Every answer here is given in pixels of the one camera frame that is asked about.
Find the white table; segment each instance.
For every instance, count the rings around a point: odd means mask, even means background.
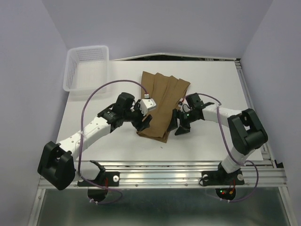
[[[223,107],[247,109],[247,103],[234,62],[210,61],[112,61],[108,81],[131,79],[140,82],[143,71],[173,75],[191,82],[189,93],[201,92],[212,95]],[[140,98],[140,88],[132,83],[110,85],[105,93],[92,99],[86,109],[85,124],[101,110],[114,103],[121,92],[129,92]],[[80,129],[80,115],[87,97],[70,94],[64,111],[58,140]],[[201,97],[205,102],[212,101]],[[230,133],[224,128],[231,148]],[[83,154],[83,160],[97,161],[222,161],[227,155],[219,127],[214,122],[199,120],[191,124],[191,132],[175,136],[170,133],[166,144],[136,135],[130,123],[116,129],[96,141]],[[256,150],[250,160],[262,160]]]

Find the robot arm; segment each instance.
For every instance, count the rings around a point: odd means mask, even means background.
[[[182,105],[181,110],[174,109],[173,116],[167,131],[177,128],[175,135],[190,132],[190,123],[197,120],[214,121],[218,123],[217,105],[205,103],[199,98],[198,94],[186,97],[188,110]],[[244,111],[219,108],[221,124],[228,127],[231,133],[233,148],[230,151],[237,164],[228,155],[219,165],[215,174],[206,172],[207,185],[229,184],[233,177],[240,173],[240,166],[255,151],[268,141],[268,135],[263,128],[256,112],[253,109]]]
[[[152,117],[146,114],[156,108],[156,103],[153,99],[141,99],[134,104],[134,100],[135,97],[131,94],[121,93],[116,103],[98,113],[83,130],[82,151],[85,151],[88,145],[112,133],[124,122],[131,122],[138,131],[148,128]],[[57,144],[50,141],[43,149],[38,173],[58,190],[65,189],[72,181],[80,180],[75,173],[74,161],[79,156],[81,133],[78,131]],[[90,180],[94,180],[102,170],[103,168],[93,161],[81,167],[81,171],[84,171]]]

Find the brown cloth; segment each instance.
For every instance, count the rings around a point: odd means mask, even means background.
[[[157,108],[150,112],[152,120],[150,127],[137,132],[142,137],[155,139],[166,143],[173,109],[177,108],[178,101],[186,95],[190,82],[177,79],[174,76],[166,77],[160,73],[142,73],[141,84],[148,91],[150,98],[153,98]],[[144,90],[141,91],[141,98],[144,98]]]

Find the white wall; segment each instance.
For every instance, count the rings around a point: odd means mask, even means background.
[[[272,0],[42,0],[67,48],[242,57]]]
[[[1,1],[0,21],[0,220],[24,226],[64,110],[66,47],[40,0]]]
[[[242,57],[256,110],[301,225],[301,1],[274,0]]]

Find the white plastic basket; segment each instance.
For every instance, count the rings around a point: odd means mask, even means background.
[[[109,49],[107,46],[72,48],[67,53],[63,89],[85,93],[107,82]]]

